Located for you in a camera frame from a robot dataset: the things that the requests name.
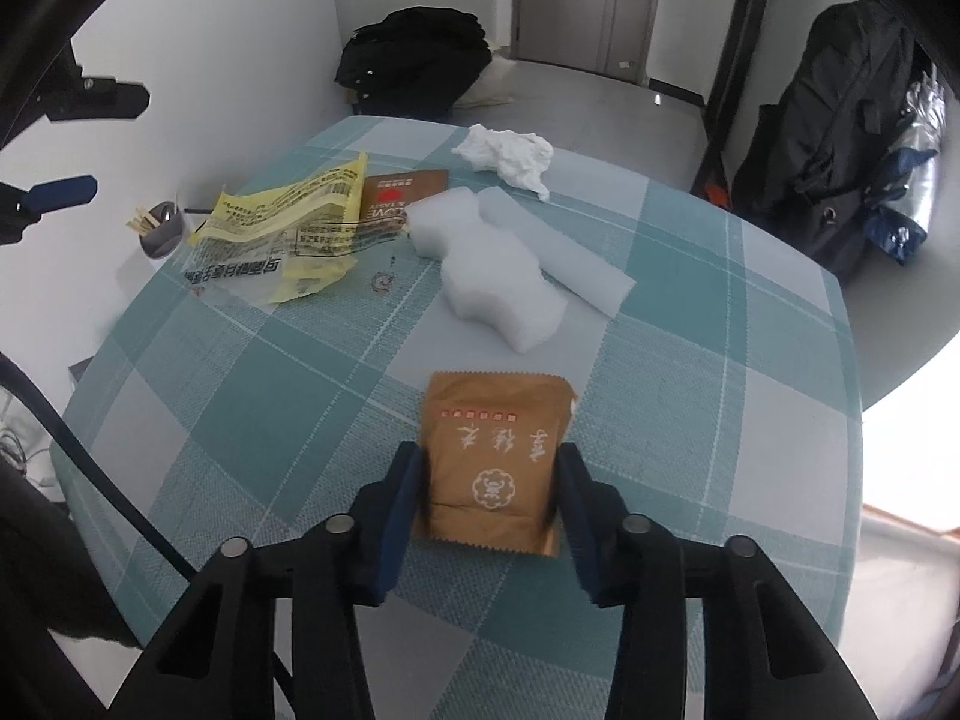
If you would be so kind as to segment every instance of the brown snack package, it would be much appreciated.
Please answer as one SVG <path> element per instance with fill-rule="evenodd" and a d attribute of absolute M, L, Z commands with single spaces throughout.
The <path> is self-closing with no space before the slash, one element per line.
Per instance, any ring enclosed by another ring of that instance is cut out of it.
<path fill-rule="evenodd" d="M 555 557 L 553 463 L 575 397 L 560 376 L 435 373 L 421 412 L 426 535 Z"/>
<path fill-rule="evenodd" d="M 448 170 L 411 170 L 390 175 L 369 175 L 360 196 L 360 220 L 398 217 L 416 200 L 446 189 Z"/>

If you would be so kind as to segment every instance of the table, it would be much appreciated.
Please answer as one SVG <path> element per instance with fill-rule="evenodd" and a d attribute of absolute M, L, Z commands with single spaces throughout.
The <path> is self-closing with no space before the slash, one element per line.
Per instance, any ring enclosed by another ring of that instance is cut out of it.
<path fill-rule="evenodd" d="M 259 175 L 259 191 L 370 153 L 370 172 L 446 167 L 466 131 L 344 119 Z M 342 511 L 414 439 L 433 370 L 537 370 L 581 403 L 568 438 L 595 478 L 685 538 L 750 533 L 824 630 L 840 631 L 861 492 L 856 358 L 836 280 L 766 233 L 682 191 L 557 151 L 548 204 L 527 209 L 636 281 L 608 320 L 570 296 L 555 338 L 525 356 L 459 322 L 436 263 L 405 239 L 364 252 L 319 295 L 268 309 L 208 283 L 177 254 L 117 322 L 66 420 L 94 459 L 194 565 L 229 536 L 299 536 Z M 383 278 L 390 274 L 384 295 Z M 146 642 L 184 582 L 55 454 L 107 588 Z M 558 560 L 414 542 L 380 610 L 361 610 L 381 718 L 600 717 L 617 610 Z M 689 690 L 702 693 L 691 605 Z"/>

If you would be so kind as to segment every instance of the black bag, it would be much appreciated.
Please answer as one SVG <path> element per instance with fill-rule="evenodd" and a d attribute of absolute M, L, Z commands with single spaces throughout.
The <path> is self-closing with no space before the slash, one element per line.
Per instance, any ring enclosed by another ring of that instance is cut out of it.
<path fill-rule="evenodd" d="M 760 106 L 733 210 L 843 278 L 866 248 L 863 190 L 896 136 L 913 38 L 878 0 L 832 5 L 779 103 Z"/>
<path fill-rule="evenodd" d="M 438 121 L 490 64 L 484 38 L 469 13 L 397 10 L 354 33 L 336 81 L 356 92 L 355 113 Z"/>

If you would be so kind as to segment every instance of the black clamp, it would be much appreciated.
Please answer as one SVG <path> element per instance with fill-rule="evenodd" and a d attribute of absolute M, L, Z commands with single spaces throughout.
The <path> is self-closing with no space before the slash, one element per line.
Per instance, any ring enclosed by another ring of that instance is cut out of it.
<path fill-rule="evenodd" d="M 61 178 L 30 190 L 0 182 L 0 245 L 18 244 L 23 231 L 43 214 L 86 204 L 96 194 L 97 181 L 92 175 Z"/>
<path fill-rule="evenodd" d="M 150 93 L 143 84 L 84 76 L 83 67 L 73 55 L 73 47 L 67 43 L 27 99 L 7 141 L 42 116 L 51 122 L 136 119 L 149 104 Z"/>
<path fill-rule="evenodd" d="M 686 599 L 703 599 L 710 720 L 875 720 L 843 659 L 760 546 L 676 538 L 630 514 L 562 445 L 557 503 L 581 586 L 599 607 L 622 605 L 607 720 L 682 720 Z"/>
<path fill-rule="evenodd" d="M 400 576 L 424 456 L 403 442 L 380 482 L 294 541 L 229 538 L 176 602 L 107 711 L 109 720 L 274 716 L 274 609 L 293 599 L 299 718 L 371 720 L 354 605 L 376 607 Z"/>

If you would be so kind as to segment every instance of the crumpled white tissue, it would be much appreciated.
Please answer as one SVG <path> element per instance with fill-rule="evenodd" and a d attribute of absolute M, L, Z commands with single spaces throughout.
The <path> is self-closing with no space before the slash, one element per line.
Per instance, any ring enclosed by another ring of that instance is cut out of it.
<path fill-rule="evenodd" d="M 539 135 L 517 134 L 510 129 L 499 132 L 474 124 L 452 151 L 466 159 L 474 170 L 496 170 L 510 186 L 535 191 L 544 202 L 550 199 L 541 175 L 550 167 L 553 146 Z"/>

